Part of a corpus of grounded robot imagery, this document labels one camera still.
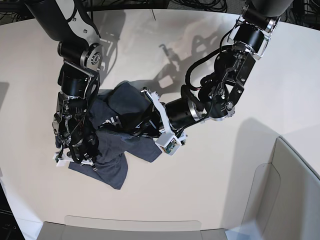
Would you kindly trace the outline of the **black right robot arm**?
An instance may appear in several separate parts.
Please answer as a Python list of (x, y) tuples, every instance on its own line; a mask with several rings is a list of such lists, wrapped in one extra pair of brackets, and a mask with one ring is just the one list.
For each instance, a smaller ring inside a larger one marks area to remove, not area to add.
[(47, 35), (58, 42), (63, 59), (57, 83), (53, 132), (58, 164), (73, 162), (94, 171), (99, 141), (88, 114), (100, 88), (104, 47), (101, 35), (81, 0), (26, 0), (25, 5)]

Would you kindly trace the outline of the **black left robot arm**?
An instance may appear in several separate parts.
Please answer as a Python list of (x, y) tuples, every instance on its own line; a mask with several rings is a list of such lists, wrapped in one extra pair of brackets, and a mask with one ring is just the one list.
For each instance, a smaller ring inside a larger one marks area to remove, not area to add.
[(218, 49), (186, 71), (179, 99), (161, 103), (156, 92), (143, 88), (150, 106), (125, 131), (156, 138), (166, 151), (184, 143), (185, 129), (207, 119), (232, 117), (246, 81), (263, 55), (289, 0), (248, 0)]

